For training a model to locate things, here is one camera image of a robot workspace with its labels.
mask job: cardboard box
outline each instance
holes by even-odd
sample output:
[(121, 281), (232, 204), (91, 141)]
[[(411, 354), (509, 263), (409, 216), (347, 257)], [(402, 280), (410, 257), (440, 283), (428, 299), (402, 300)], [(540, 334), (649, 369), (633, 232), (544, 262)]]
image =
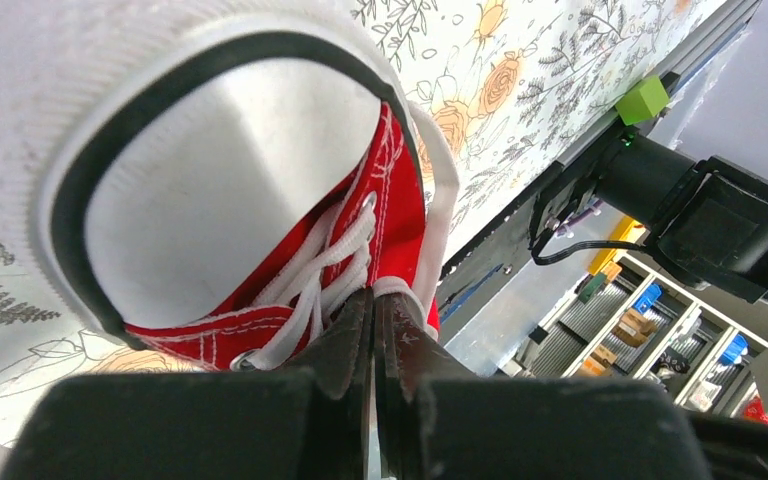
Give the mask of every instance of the cardboard box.
[(639, 347), (649, 339), (657, 325), (652, 320), (644, 317), (642, 313), (629, 309), (623, 313), (620, 321), (614, 326), (611, 333), (632, 347)]
[(601, 363), (605, 367), (610, 367), (617, 361), (617, 355), (605, 348), (603, 345), (599, 345), (590, 354), (592, 358), (595, 358), (597, 362)]
[(611, 374), (611, 365), (617, 360), (617, 355), (602, 345), (596, 347), (590, 353), (578, 371), (575, 372), (580, 377), (602, 377)]
[(578, 377), (599, 377), (604, 375), (607, 369), (608, 367), (602, 362), (590, 356), (584, 359), (584, 363), (581, 364), (575, 375)]
[(605, 268), (602, 269), (602, 272), (607, 277), (605, 279), (605, 284), (608, 284), (617, 279), (617, 277), (622, 272), (622, 267), (614, 262), (608, 262), (608, 264), (605, 265)]

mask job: green cube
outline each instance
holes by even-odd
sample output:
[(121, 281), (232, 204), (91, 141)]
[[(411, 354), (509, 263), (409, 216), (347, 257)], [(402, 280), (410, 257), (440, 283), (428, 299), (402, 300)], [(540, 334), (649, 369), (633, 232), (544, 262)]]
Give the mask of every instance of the green cube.
[(617, 102), (615, 108), (623, 123), (634, 125), (655, 118), (668, 103), (670, 96), (661, 79), (651, 76), (638, 82)]

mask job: blue bin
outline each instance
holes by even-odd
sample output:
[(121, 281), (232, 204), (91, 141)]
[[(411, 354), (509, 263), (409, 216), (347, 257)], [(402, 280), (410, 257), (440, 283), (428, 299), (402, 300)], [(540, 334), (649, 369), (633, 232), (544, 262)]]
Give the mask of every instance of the blue bin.
[(643, 294), (640, 295), (640, 298), (634, 302), (634, 306), (631, 308), (640, 313), (646, 313), (659, 298), (661, 298), (661, 287), (655, 284), (649, 285), (646, 290), (643, 291)]
[(726, 351), (720, 356), (720, 363), (723, 365), (734, 365), (737, 363), (737, 359), (749, 352), (749, 342), (743, 338), (743, 335), (738, 334), (731, 341)]

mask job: floral fabric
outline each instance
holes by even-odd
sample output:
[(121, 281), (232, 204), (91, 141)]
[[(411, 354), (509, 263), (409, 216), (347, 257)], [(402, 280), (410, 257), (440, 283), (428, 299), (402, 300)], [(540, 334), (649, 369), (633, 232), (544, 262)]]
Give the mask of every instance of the floral fabric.
[[(434, 117), (462, 193), (449, 253), (522, 190), (725, 0), (347, 0)], [(432, 195), (425, 146), (419, 155)], [(77, 373), (184, 371), (82, 329), (0, 244), (0, 443)]]

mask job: shoe eyelet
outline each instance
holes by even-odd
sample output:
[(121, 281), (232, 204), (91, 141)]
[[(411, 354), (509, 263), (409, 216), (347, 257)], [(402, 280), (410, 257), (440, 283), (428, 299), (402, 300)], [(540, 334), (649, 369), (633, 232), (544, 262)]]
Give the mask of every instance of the shoe eyelet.
[(234, 372), (248, 372), (252, 370), (257, 370), (257, 367), (249, 363), (248, 359), (259, 351), (260, 350), (258, 349), (254, 349), (254, 350), (249, 350), (248, 352), (243, 352), (237, 355), (236, 357), (234, 357), (233, 360), (231, 360), (231, 364), (229, 365), (229, 368)]
[(375, 204), (378, 203), (378, 194), (375, 192), (369, 192), (369, 195), (363, 199), (361, 208), (375, 208)]

